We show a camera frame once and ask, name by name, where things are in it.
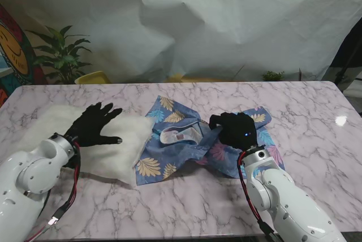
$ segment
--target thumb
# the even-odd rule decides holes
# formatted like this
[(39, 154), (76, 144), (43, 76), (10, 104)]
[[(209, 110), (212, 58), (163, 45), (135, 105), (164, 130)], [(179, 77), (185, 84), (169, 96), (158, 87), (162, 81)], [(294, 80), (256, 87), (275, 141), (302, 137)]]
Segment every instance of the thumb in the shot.
[(96, 145), (120, 144), (122, 139), (118, 136), (99, 136)]

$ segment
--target blue fabric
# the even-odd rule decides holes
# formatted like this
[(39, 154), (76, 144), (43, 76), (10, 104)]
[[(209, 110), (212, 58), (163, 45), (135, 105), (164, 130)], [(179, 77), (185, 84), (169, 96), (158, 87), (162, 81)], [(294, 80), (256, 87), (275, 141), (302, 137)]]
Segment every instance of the blue fabric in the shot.
[[(265, 129), (265, 125), (272, 121), (270, 114), (263, 108), (257, 107), (255, 109), (249, 109), (244, 111), (245, 114), (251, 116), (255, 121), (255, 127), (257, 129), (257, 141), (259, 145), (265, 145), (279, 166), (285, 170), (282, 157), (279, 154), (278, 149), (275, 147), (275, 144), (270, 137), (269, 133)], [(238, 178), (239, 172), (236, 168), (236, 161), (238, 159), (240, 150), (234, 149), (233, 147), (223, 145), (219, 140), (211, 147), (210, 151), (206, 153), (205, 157), (198, 161), (197, 163), (201, 165), (209, 165), (218, 171), (233, 177)], [(265, 170), (266, 168), (259, 168), (256, 170), (254, 175), (256, 176), (260, 171)], [(246, 178), (244, 168), (242, 167), (243, 177)]]
[[(258, 143), (265, 144), (273, 156), (278, 155), (280, 162), (276, 161), (284, 169), (280, 154), (264, 127), (272, 120), (269, 113), (263, 107), (249, 109), (244, 113), (255, 121)], [(187, 160), (210, 165), (233, 178), (239, 177), (236, 159), (240, 150), (218, 141), (222, 127), (210, 130), (196, 111), (160, 96), (146, 116), (153, 117), (155, 125), (136, 164), (137, 185), (164, 180)]]

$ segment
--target black glove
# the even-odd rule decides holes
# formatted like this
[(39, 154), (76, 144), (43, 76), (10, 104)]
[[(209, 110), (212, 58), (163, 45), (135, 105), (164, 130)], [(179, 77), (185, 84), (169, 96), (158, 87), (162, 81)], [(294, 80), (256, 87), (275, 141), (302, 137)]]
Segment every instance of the black glove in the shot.
[(91, 105), (77, 118), (64, 135), (67, 139), (76, 141), (80, 147), (103, 144), (119, 144), (122, 139), (118, 136), (101, 136), (101, 131), (109, 121), (122, 112), (122, 108), (109, 112), (113, 103), (102, 107), (102, 103)]
[(247, 114), (235, 115), (225, 112), (220, 116), (212, 115), (209, 122), (210, 129), (215, 129), (218, 124), (222, 126), (219, 134), (222, 144), (243, 151), (258, 145), (254, 120)]

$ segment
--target marble table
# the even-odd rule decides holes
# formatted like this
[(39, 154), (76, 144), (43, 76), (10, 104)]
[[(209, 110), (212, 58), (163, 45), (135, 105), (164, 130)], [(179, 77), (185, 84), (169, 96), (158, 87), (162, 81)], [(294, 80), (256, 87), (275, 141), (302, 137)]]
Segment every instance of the marble table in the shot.
[[(362, 118), (331, 82), (24, 86), (0, 108), (0, 160), (51, 104), (113, 102), (145, 115), (158, 95), (198, 111), (205, 120), (263, 106), (273, 118), (266, 127), (296, 185), (341, 231), (362, 231)], [(68, 198), (71, 186), (71, 171), (63, 171), (35, 230)], [(172, 179), (134, 189), (82, 174), (77, 191), (73, 207), (40, 240), (261, 233), (240, 181), (192, 163)]]

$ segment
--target potted plant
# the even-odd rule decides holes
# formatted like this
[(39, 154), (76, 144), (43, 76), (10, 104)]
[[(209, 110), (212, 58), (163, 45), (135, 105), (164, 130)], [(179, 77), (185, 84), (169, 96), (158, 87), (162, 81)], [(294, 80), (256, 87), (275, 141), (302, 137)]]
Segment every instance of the potted plant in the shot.
[(262, 75), (262, 80), (267, 82), (282, 81), (284, 79), (284, 71), (276, 73), (273, 71), (267, 71)]
[(82, 75), (85, 75), (85, 73), (79, 70), (79, 68), (91, 65), (90, 63), (80, 62), (79, 55), (77, 54), (78, 50), (80, 49), (91, 52), (91, 50), (80, 46), (80, 44), (82, 43), (90, 43), (89, 40), (81, 38), (79, 40), (76, 40), (73, 44), (66, 45), (67, 37), (85, 36), (83, 34), (71, 34), (65, 36), (66, 32), (71, 27), (71, 25), (66, 26), (60, 31), (56, 31), (53, 28), (46, 27), (52, 34), (52, 36), (27, 30), (28, 32), (39, 36), (42, 40), (49, 44), (49, 46), (43, 45), (33, 47), (36, 50), (41, 50), (44, 53), (49, 54), (37, 56), (33, 64), (41, 64), (42, 66), (55, 69), (55, 72), (51, 72), (45, 75), (46, 77), (49, 77), (51, 79), (58, 77), (59, 79), (54, 82), (55, 84), (74, 84), (75, 79)]

